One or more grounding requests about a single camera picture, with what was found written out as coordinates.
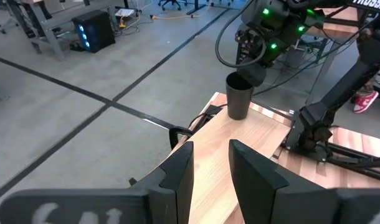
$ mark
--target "wooden table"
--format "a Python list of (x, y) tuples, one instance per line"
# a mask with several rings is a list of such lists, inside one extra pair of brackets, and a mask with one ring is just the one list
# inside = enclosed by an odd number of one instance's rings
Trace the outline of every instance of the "wooden table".
[[(332, 12), (335, 12), (337, 9), (323, 9), (325, 15), (328, 15)], [(357, 9), (354, 7), (348, 7), (344, 11), (338, 13), (337, 15), (333, 16), (334, 19), (345, 19), (348, 21), (357, 21), (358, 20), (358, 12)], [(331, 24), (331, 23), (324, 23), (323, 26), (325, 32), (333, 39), (335, 40), (346, 40), (349, 37), (351, 37), (355, 32), (358, 31), (358, 27), (355, 26), (344, 26), (339, 24)], [(306, 34), (318, 36), (318, 37), (325, 37), (325, 34), (318, 30), (316, 27), (312, 27), (308, 30)]]
[[(219, 106), (225, 103), (226, 95), (222, 93), (215, 93), (201, 112), (205, 112), (209, 105)], [(269, 118), (278, 121), (279, 123), (284, 124), (285, 126), (291, 125), (291, 122), (288, 119), (278, 114), (275, 114), (261, 106), (251, 103), (250, 108), (255, 111), (258, 111), (259, 113)], [(195, 120), (195, 122), (193, 122), (193, 124), (191, 125), (190, 129), (196, 127), (199, 120), (200, 118)], [(258, 126), (260, 124), (248, 123), (245, 125), (247, 126), (247, 128), (252, 129), (253, 126)], [(222, 128), (219, 124), (214, 124), (214, 126), (217, 126), (216, 129), (220, 130), (223, 133), (227, 132), (227, 130), (225, 131), (224, 127), (222, 126)], [(237, 137), (244, 135), (247, 136), (245, 138), (249, 138), (250, 136), (250, 133), (247, 131), (239, 133), (239, 131), (236, 130), (236, 132)], [(204, 138), (207, 138), (208, 132), (203, 131), (202, 135), (204, 136)], [(174, 150), (176, 150), (185, 141), (186, 137), (183, 137)], [(195, 145), (199, 143), (197, 139), (194, 140), (193, 138), (191, 138), (190, 141), (194, 141)], [(333, 137), (330, 139), (330, 141), (341, 146), (351, 147), (354, 150), (380, 157), (380, 139), (378, 138), (356, 133), (354, 131), (350, 131), (343, 128), (337, 128), (333, 130)], [(281, 147), (273, 149), (273, 151), (274, 153), (273, 156), (270, 158), (271, 160), (278, 162), (281, 166), (284, 166), (288, 170), (322, 187), (380, 188), (379, 180), (366, 177), (364, 175), (340, 168), (338, 166), (334, 166), (333, 164), (317, 163), (316, 161), (310, 160), (306, 157), (294, 154), (292, 152), (288, 152), (287, 150), (282, 149)], [(263, 151), (261, 153), (267, 156), (266, 151)], [(202, 172), (199, 170), (199, 168), (203, 166), (203, 164), (201, 165), (201, 163), (204, 161), (197, 161), (197, 157), (195, 157), (194, 162), (196, 164), (195, 176), (197, 176), (199, 175), (198, 172)], [(224, 179), (223, 177), (220, 177), (220, 179), (213, 176), (211, 176), (210, 178), (215, 178), (213, 181), (217, 182), (217, 185), (229, 184), (232, 186), (231, 178)], [(205, 186), (203, 186), (202, 184), (200, 185), (199, 182), (194, 182), (193, 198), (190, 212), (190, 223), (244, 223), (241, 210), (237, 202), (237, 197), (234, 197), (234, 189), (230, 189), (225, 192), (211, 192), (210, 194), (214, 194), (213, 197), (209, 194), (205, 194)], [(205, 198), (209, 197), (214, 198), (215, 201), (219, 201), (218, 204), (220, 206), (217, 207), (217, 205), (213, 204), (213, 202), (208, 202), (205, 200)]]

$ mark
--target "pink shoe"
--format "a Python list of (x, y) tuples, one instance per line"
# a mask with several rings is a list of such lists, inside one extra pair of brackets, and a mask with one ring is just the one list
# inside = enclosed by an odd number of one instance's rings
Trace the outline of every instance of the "pink shoe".
[(377, 97), (377, 91), (374, 91), (372, 94), (367, 96), (359, 96), (356, 99), (353, 111), (355, 113), (362, 113), (363, 111), (366, 111)]

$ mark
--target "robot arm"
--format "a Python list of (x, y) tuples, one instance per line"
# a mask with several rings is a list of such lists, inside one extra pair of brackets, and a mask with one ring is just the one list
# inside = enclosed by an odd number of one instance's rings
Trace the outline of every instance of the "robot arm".
[(226, 62), (219, 54), (219, 42), (225, 26), (216, 42), (219, 61), (237, 71), (253, 86), (263, 83), (266, 68), (289, 46), (294, 44), (311, 27), (323, 28), (325, 15), (321, 8), (353, 6), (380, 12), (380, 0), (249, 0), (244, 8), (227, 23), (241, 16), (235, 41), (245, 46), (249, 56), (240, 65)]

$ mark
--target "gray floor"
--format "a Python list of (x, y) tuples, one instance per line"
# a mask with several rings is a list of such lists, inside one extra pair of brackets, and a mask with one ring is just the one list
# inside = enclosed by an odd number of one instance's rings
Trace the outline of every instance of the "gray floor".
[[(243, 2), (237, 1), (238, 8)], [(221, 4), (227, 7), (227, 1)], [(163, 12), (154, 3), (145, 13), (161, 17), (182, 16), (193, 5)], [(37, 55), (19, 28), (0, 34), (0, 57), (112, 99), (151, 67), (210, 23), (223, 8), (210, 7), (200, 18), (155, 20), (140, 24), (140, 33), (121, 36), (116, 44), (97, 54), (65, 50), (59, 62), (50, 49)], [(224, 80), (233, 69), (223, 66), (214, 54), (215, 39), (236, 11), (228, 11), (184, 46), (162, 66), (125, 95), (119, 103), (173, 125), (186, 126), (216, 91), (225, 92)], [(0, 21), (6, 18), (0, 13)], [(150, 22), (145, 16), (141, 22)], [(237, 44), (232, 35), (236, 20), (221, 42), (221, 54), (235, 59)], [(355, 46), (336, 57), (326, 80), (316, 87), (317, 100), (352, 66)], [(285, 87), (308, 91), (318, 68), (301, 73)], [(268, 71), (268, 87), (279, 71)], [(282, 74), (277, 83), (288, 77)], [(71, 130), (94, 114), (103, 103), (0, 62), (0, 87), (10, 96), (0, 101), (0, 186), (53, 147)], [(275, 89), (254, 99), (283, 110), (297, 110), (306, 98)], [(345, 105), (336, 124), (380, 138), (380, 100), (363, 114)], [(34, 172), (20, 181), (1, 200), (28, 188), (125, 188), (128, 179), (140, 179), (169, 153), (166, 129), (124, 111), (109, 108), (76, 137), (61, 147)]]

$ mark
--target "black cable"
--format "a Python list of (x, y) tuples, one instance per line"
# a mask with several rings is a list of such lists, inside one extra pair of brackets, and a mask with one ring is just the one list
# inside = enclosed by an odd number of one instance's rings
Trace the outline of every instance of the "black cable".
[[(315, 44), (315, 43), (322, 43), (323, 41), (307, 42), (307, 41), (304, 41), (303, 39), (301, 39), (301, 40), (302, 40), (302, 43), (301, 43), (301, 44), (305, 44), (307, 47), (309, 47), (309, 48), (311, 49), (312, 53), (317, 57), (318, 55), (317, 55), (317, 53), (315, 53), (315, 51), (314, 51), (314, 49), (317, 48), (317, 47), (312, 46), (312, 44)], [(323, 47), (323, 50), (324, 50), (324, 48), (325, 48), (329, 43), (331, 43), (331, 42), (328, 41), (328, 42), (325, 44), (325, 46)]]
[(114, 37), (119, 37), (122, 35), (122, 30), (118, 29), (117, 31), (114, 31)]
[[(262, 91), (259, 91), (257, 93), (254, 93), (252, 95), (252, 97), (255, 97), (257, 95), (260, 95), (262, 93), (265, 93), (269, 90), (273, 90), (274, 88), (277, 88), (281, 85), (284, 85), (285, 83), (287, 83), (288, 81), (290, 81), (292, 78), (296, 77), (299, 73), (301, 73), (302, 71), (306, 70), (310, 65), (313, 65), (314, 63), (318, 62), (320, 59), (323, 59), (327, 56), (329, 56), (329, 54), (332, 54), (333, 52), (335, 52), (336, 50), (338, 50), (340, 47), (344, 46), (345, 43), (347, 43), (348, 41), (350, 41), (353, 37), (355, 37), (356, 35), (358, 35), (364, 28), (366, 28), (368, 25), (370, 25), (370, 23), (372, 23), (373, 21), (375, 21), (376, 19), (373, 19), (371, 20), (370, 22), (368, 22), (367, 24), (363, 25), (357, 32), (355, 32), (351, 37), (349, 37), (344, 43), (340, 44), (339, 46), (337, 46), (335, 49), (333, 50), (330, 50), (329, 52), (325, 53), (323, 56), (321, 56), (320, 58), (317, 58), (316, 60), (312, 61), (311, 63), (309, 63), (308, 65), (306, 65), (305, 67), (303, 67), (302, 69), (300, 69), (299, 71), (297, 71), (296, 73), (294, 73), (290, 78), (284, 80), (283, 82), (277, 84), (277, 85), (272, 85)], [(218, 108), (222, 108), (223, 106), (227, 106), (227, 104), (224, 104), (224, 105), (219, 105), (217, 106)], [(216, 108), (214, 109), (211, 109), (210, 111), (206, 111), (204, 113), (201, 113), (200, 115), (196, 116), (191, 122), (190, 122), (190, 125), (189, 127), (192, 125), (192, 123), (197, 119), (199, 118), (200, 116), (204, 116), (206, 114), (210, 114), (212, 111), (214, 111)]]
[(325, 31), (324, 29), (321, 29), (321, 31), (322, 31), (322, 32), (324, 33), (324, 35), (325, 35), (329, 40), (331, 40), (332, 42), (334, 42), (334, 43), (336, 43), (336, 44), (341, 44), (341, 43), (335, 41), (334, 39), (332, 39), (332, 38), (326, 33), (326, 31)]
[(276, 61), (282, 63), (283, 66), (286, 66), (287, 68), (294, 69), (294, 70), (298, 70), (298, 69), (300, 69), (300, 67), (301, 67), (302, 65), (304, 65), (304, 64), (307, 63), (307, 62), (309, 62), (310, 59), (312, 59), (313, 57), (317, 57), (317, 54), (315, 54), (314, 51), (312, 51), (312, 52), (313, 52), (313, 55), (312, 55), (310, 58), (306, 59), (304, 62), (302, 62), (302, 64), (300, 64), (297, 68), (293, 68), (293, 67), (287, 65), (284, 61), (281, 61), (281, 60), (276, 60)]
[(299, 9), (299, 8), (301, 8), (301, 7), (307, 7), (308, 4), (309, 4), (309, 1), (297, 2), (297, 3), (295, 3), (294, 0), (287, 0), (287, 4), (288, 4), (290, 7), (294, 8), (294, 9)]
[(281, 82), (281, 83), (279, 83), (279, 84), (277, 84), (277, 85), (271, 86), (271, 87), (266, 88), (266, 89), (264, 89), (264, 90), (262, 90), (262, 91), (259, 91), (259, 92), (257, 92), (257, 93), (254, 93), (254, 94), (252, 95), (252, 97), (255, 97), (255, 96), (257, 96), (257, 95), (260, 95), (260, 94), (265, 93), (265, 92), (267, 92), (267, 91), (269, 91), (269, 90), (273, 90), (274, 88), (277, 88), (277, 87), (279, 87), (279, 86), (281, 86), (281, 85), (286, 84), (286, 83), (287, 83), (288, 81), (290, 81), (292, 78), (296, 77), (299, 73), (301, 73), (302, 71), (306, 70), (310, 65), (314, 64), (315, 62), (318, 62), (318, 61), (319, 61), (320, 59), (322, 59), (322, 58), (325, 58), (325, 57), (329, 56), (329, 54), (331, 54), (331, 53), (337, 51), (340, 47), (344, 46), (345, 43), (347, 43), (348, 41), (350, 41), (351, 39), (353, 39), (353, 37), (355, 37), (356, 35), (358, 35), (358, 34), (359, 34), (364, 28), (366, 28), (368, 25), (370, 25), (370, 23), (372, 23), (372, 22), (375, 21), (375, 20), (376, 20), (376, 19), (373, 19), (373, 20), (371, 20), (370, 22), (368, 22), (367, 24), (363, 25), (363, 26), (362, 26), (357, 32), (355, 32), (355, 33), (354, 33), (350, 38), (348, 38), (343, 44), (340, 44), (340, 45), (337, 46), (335, 49), (330, 50), (329, 52), (325, 53), (324, 56), (321, 56), (320, 58), (317, 58), (316, 60), (312, 61), (311, 63), (309, 63), (307, 66), (303, 67), (301, 70), (297, 71), (295, 74), (293, 74), (293, 75), (292, 75), (291, 77), (289, 77), (288, 79), (284, 80), (283, 82)]
[(331, 129), (331, 128), (340, 128), (340, 126), (338, 126), (336, 124), (332, 124), (328, 129)]
[(274, 84), (277, 82), (277, 80), (278, 80), (279, 76), (280, 76), (280, 73), (279, 73), (279, 74), (277, 74), (277, 76), (276, 76), (275, 80), (272, 82), (272, 84), (271, 84), (270, 86), (273, 86), (273, 85), (274, 85)]
[(345, 47), (342, 51), (338, 52), (336, 55), (339, 55), (340, 53), (344, 52), (344, 51), (345, 51), (346, 49), (348, 49), (348, 47), (350, 47), (354, 42), (355, 42), (355, 40), (352, 41), (352, 42), (350, 42), (350, 43), (348, 44), (347, 47)]
[[(266, 41), (264, 38), (261, 38), (260, 40), (262, 41), (262, 50), (259, 54), (258, 57), (256, 57), (255, 59), (253, 59), (252, 61), (250, 62), (246, 62), (246, 63), (243, 63), (243, 64), (240, 64), (240, 65), (237, 65), (237, 64), (232, 64), (232, 63), (229, 63), (229, 62), (226, 62), (222, 57), (221, 57), (221, 54), (219, 53), (219, 44), (221, 42), (221, 39), (222, 39), (222, 35), (223, 33), (225, 32), (225, 30), (227, 29), (227, 27), (237, 18), (239, 17), (250, 5), (251, 3), (253, 3), (254, 0), (250, 0), (247, 2), (247, 4), (236, 14), (234, 15), (231, 19), (229, 19), (229, 21), (226, 22), (226, 24), (223, 26), (223, 28), (221, 29), (221, 31), (219, 32), (218, 36), (217, 36), (217, 39), (216, 39), (216, 42), (215, 42), (215, 54), (216, 54), (216, 57), (217, 59), (224, 65), (230, 67), (230, 68), (242, 68), (242, 67), (246, 67), (246, 66), (249, 66), (249, 65), (252, 65), (253, 63), (255, 62), (258, 62), (265, 54), (265, 51), (266, 51)], [(259, 36), (263, 36), (262, 33), (256, 29), (255, 30)]]
[(226, 103), (226, 104), (223, 104), (223, 105), (216, 106), (215, 108), (213, 108), (213, 109), (211, 109), (211, 110), (209, 110), (209, 111), (205, 111), (205, 112), (199, 114), (198, 116), (196, 116), (196, 117), (190, 122), (190, 124), (189, 124), (189, 128), (190, 128), (190, 126), (193, 124), (193, 122), (195, 122), (195, 120), (197, 120), (197, 118), (199, 118), (199, 117), (201, 117), (201, 116), (204, 116), (204, 115), (212, 114), (212, 112), (213, 112), (214, 110), (216, 110), (216, 109), (218, 109), (218, 108), (222, 108), (222, 107), (224, 107), (224, 106), (227, 106), (227, 103)]
[(132, 34), (137, 34), (140, 32), (140, 28), (138, 26), (131, 26), (129, 28), (135, 28), (135, 31), (132, 31), (130, 33), (125, 33), (125, 32), (122, 32), (122, 35), (124, 36), (128, 36), (128, 35), (132, 35)]

